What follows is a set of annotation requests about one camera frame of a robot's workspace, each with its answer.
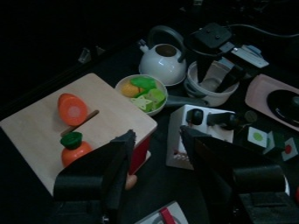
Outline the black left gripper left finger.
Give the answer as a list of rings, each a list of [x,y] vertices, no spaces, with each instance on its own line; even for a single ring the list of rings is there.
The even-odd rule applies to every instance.
[[[136,133],[130,130],[75,160],[55,180],[51,224],[118,224]]]

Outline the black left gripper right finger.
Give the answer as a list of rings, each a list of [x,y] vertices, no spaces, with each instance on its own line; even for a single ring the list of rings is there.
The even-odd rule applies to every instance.
[[[279,164],[187,126],[180,136],[212,224],[299,224]]]

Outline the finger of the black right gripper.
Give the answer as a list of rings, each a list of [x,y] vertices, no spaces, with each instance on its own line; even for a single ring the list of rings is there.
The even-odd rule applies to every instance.
[[[211,67],[212,57],[200,55],[196,59],[198,81],[202,82]]]
[[[240,66],[235,65],[226,74],[224,79],[216,88],[216,92],[224,92],[232,85],[235,85],[240,81],[244,75],[244,69]]]

